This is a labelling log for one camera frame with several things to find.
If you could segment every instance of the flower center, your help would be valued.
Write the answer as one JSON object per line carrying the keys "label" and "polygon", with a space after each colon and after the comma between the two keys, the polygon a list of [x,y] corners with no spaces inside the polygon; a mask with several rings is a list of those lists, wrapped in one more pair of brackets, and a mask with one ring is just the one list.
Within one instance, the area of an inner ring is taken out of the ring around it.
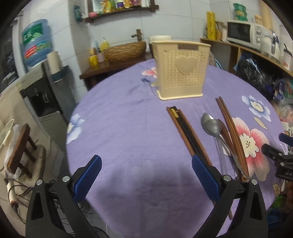
{"label": "flower center", "polygon": [[73,126],[74,126],[74,125],[73,125],[71,122],[68,124],[68,127],[67,127],[67,134],[69,134],[69,133],[72,131]]}
{"label": "flower center", "polygon": [[250,104],[253,106],[253,108],[255,108],[256,110],[258,110],[259,112],[263,112],[264,110],[263,110],[263,107],[259,104],[259,103],[257,103],[257,102],[250,102]]}
{"label": "flower center", "polygon": [[248,158],[251,156],[252,158],[256,157],[256,152],[259,152],[259,148],[255,145],[255,140],[253,137],[249,137],[245,133],[240,136],[240,140],[242,143],[242,147],[244,150],[245,157]]}

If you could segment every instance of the woven basin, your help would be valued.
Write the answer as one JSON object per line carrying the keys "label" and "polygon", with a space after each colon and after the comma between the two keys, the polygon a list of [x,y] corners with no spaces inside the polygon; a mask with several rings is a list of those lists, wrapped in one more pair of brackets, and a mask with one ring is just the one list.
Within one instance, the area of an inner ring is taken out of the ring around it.
{"label": "woven basin", "polygon": [[145,41],[141,41],[110,47],[105,49],[103,53],[105,58],[110,62],[125,61],[143,56],[146,51],[146,46]]}

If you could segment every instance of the wooden counter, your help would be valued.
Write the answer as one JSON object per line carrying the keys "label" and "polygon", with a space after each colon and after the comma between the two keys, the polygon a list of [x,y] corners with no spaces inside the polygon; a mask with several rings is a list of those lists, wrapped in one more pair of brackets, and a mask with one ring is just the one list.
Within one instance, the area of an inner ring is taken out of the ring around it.
{"label": "wooden counter", "polygon": [[97,67],[89,67],[82,75],[80,75],[80,79],[84,80],[84,83],[88,90],[94,87],[97,83],[102,81],[103,79],[111,76],[112,74],[126,69],[130,66],[133,66],[139,62],[151,59],[151,53],[146,53],[143,57],[129,59],[127,61],[116,61],[109,62],[105,61],[103,63],[99,63]]}
{"label": "wooden counter", "polygon": [[230,42],[219,41],[219,40],[210,40],[210,39],[206,39],[206,38],[200,38],[200,41],[202,43],[210,44],[212,47],[213,47],[213,44],[223,44],[223,45],[228,45],[231,47],[229,66],[228,66],[228,72],[230,72],[230,73],[233,73],[233,67],[239,61],[241,54],[244,51],[247,51],[247,52],[253,53],[253,54],[267,60],[271,64],[275,65],[281,71],[283,71],[283,73],[285,73],[285,75],[289,75],[289,76],[293,77],[293,73],[290,72],[289,70],[285,69],[281,64],[279,64],[278,62],[270,59],[269,57],[266,57],[265,55],[255,51],[255,50],[249,49],[249,48],[241,46],[241,45],[233,44]]}

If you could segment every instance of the green container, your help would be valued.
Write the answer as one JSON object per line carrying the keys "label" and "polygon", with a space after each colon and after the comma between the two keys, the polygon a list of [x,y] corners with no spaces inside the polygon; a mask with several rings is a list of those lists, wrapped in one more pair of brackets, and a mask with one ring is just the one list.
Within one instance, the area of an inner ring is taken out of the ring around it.
{"label": "green container", "polygon": [[239,3],[233,3],[233,6],[236,19],[240,21],[248,21],[246,7]]}

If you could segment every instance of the plastic basket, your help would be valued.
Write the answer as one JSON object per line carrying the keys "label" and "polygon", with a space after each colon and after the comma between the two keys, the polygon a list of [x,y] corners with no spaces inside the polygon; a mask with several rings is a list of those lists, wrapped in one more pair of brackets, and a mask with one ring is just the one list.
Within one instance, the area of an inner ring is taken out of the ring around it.
{"label": "plastic basket", "polygon": [[153,41],[161,100],[202,96],[210,48],[193,41]]}

